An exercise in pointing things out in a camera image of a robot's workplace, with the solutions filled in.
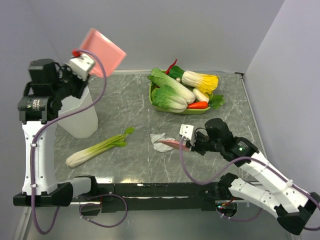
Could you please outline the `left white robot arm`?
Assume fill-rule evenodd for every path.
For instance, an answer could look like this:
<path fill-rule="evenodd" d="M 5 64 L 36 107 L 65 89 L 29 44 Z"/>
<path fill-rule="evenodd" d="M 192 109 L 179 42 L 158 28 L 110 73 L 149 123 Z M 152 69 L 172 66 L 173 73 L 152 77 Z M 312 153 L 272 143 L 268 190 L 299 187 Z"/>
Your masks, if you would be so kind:
<path fill-rule="evenodd" d="M 26 165 L 22 190 L 13 197 L 15 206 L 67 207 L 78 196 L 87 201 L 98 197 L 94 176 L 77 176 L 58 183 L 54 165 L 55 132 L 62 101 L 67 97 L 82 97 L 94 66 L 95 61 L 84 53 L 63 65 L 50 58 L 30 63 L 31 81 L 17 105 L 24 132 Z"/>

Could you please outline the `pink hand brush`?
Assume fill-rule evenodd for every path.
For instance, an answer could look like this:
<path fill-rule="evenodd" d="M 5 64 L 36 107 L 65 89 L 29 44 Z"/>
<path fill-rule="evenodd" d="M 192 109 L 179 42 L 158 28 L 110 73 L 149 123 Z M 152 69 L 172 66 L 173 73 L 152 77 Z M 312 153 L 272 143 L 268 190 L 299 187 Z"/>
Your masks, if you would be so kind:
<path fill-rule="evenodd" d="M 169 147 L 172 147 L 174 149 L 179 149 L 180 148 L 180 142 L 176 140 L 159 140 L 160 143 L 165 144 Z M 190 148 L 186 146 L 186 144 L 183 142 L 182 143 L 182 150 L 183 151 L 190 151 Z"/>

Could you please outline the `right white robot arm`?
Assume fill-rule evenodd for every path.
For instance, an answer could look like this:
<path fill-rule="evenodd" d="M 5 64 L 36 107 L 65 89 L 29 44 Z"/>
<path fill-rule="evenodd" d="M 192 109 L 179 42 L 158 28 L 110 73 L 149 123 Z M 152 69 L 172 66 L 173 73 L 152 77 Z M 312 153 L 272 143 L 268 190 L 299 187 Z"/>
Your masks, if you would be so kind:
<path fill-rule="evenodd" d="M 191 151 L 201 155 L 206 152 L 220 153 L 225 160 L 249 173 L 265 188 L 260 189 L 237 175 L 227 173 L 219 180 L 219 195 L 223 199 L 234 196 L 249 201 L 273 215 L 289 233 L 300 235 L 320 206 L 320 196 L 293 184 L 253 143 L 244 137 L 233 136 L 222 119 L 208 120 L 204 129 L 206 134 L 197 132 L 192 125 L 181 128 L 180 133 L 186 138 L 186 146 Z"/>

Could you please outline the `pink plastic dustpan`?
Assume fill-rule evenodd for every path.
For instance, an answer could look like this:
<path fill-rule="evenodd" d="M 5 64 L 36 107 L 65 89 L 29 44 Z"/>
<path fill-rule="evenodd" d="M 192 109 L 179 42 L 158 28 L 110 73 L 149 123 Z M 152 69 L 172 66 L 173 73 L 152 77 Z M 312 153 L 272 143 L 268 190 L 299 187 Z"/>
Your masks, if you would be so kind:
<path fill-rule="evenodd" d="M 95 54 L 101 61 L 106 76 L 110 76 L 126 57 L 126 53 L 95 28 L 91 28 L 80 49 Z"/>

